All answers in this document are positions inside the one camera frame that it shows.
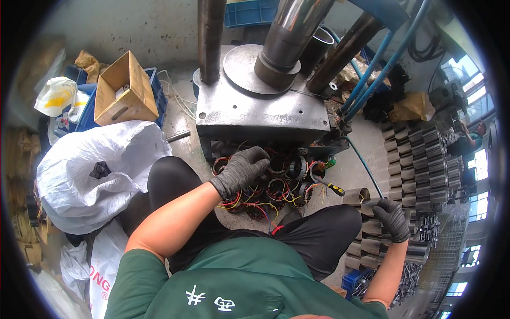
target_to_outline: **wall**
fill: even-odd
[[[343,36],[362,11],[350,2],[335,3],[325,24]],[[397,49],[410,23],[404,24],[384,55],[388,60]],[[418,31],[417,48],[423,49],[430,36],[423,26]],[[125,50],[131,50],[143,67],[170,65],[198,59],[197,1],[193,0],[68,0],[48,20],[42,30],[63,33],[67,38],[68,57],[86,50],[100,62],[111,63]],[[242,39],[243,28],[223,31],[223,43]],[[376,50],[386,31],[369,43]],[[407,91],[426,91],[438,59],[415,63],[407,51],[401,65],[411,77]]]

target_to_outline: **hand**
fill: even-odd
[[[235,153],[225,169],[209,182],[213,184],[223,199],[247,187],[269,166],[269,155],[262,148],[254,146]]]
[[[375,217],[382,223],[391,234],[394,243],[404,242],[409,239],[409,223],[405,220],[404,212],[399,203],[389,199],[381,199],[372,208]]]

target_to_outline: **blue plastic bin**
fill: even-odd
[[[354,289],[356,288],[356,283],[361,277],[368,274],[369,272],[370,269],[366,269],[363,272],[354,269],[353,271],[351,271],[348,274],[345,274],[342,277],[342,289],[345,289],[347,291],[345,299],[351,300],[351,295]]]
[[[85,70],[77,67],[76,65],[69,65],[67,68],[65,68],[64,76],[80,85],[87,83],[88,74],[85,72]]]
[[[152,88],[152,93],[154,94],[154,100],[156,101],[156,106],[158,108],[158,118],[154,121],[160,128],[163,127],[163,120],[165,119],[166,113],[166,105],[168,99],[163,93],[163,86],[161,86],[161,82],[158,79],[158,75],[156,74],[156,68],[151,67],[147,69],[143,69],[147,75],[149,76],[150,86]],[[95,94],[96,94],[97,83],[91,84],[83,84],[78,86],[78,90],[84,91],[85,93],[90,95],[89,102],[85,105],[85,109],[83,110],[82,117],[76,126],[75,132],[83,132],[90,130],[92,128],[100,126],[96,122],[94,122],[94,107],[95,107]]]
[[[225,27],[235,28],[271,24],[278,9],[279,0],[252,0],[227,4]]]

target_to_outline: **green work uniform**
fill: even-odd
[[[290,246],[240,237],[202,250],[170,278],[154,254],[124,254],[105,318],[388,318],[380,302],[351,302],[315,281]]]

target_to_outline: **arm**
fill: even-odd
[[[164,261],[184,246],[220,201],[210,182],[198,186],[149,215],[133,232],[125,251],[144,249]]]
[[[368,286],[363,302],[379,301],[386,308],[390,307],[402,277],[408,242],[409,240],[391,243],[381,266]]]
[[[222,198],[247,187],[269,165],[269,155],[255,146],[235,153],[220,175],[165,204],[133,232],[125,251],[144,249],[161,261],[179,251]]]
[[[388,308],[400,285],[402,269],[411,233],[398,202],[381,199],[372,209],[375,217],[391,234],[391,244],[381,266],[375,273],[363,297],[363,302],[379,301]]]

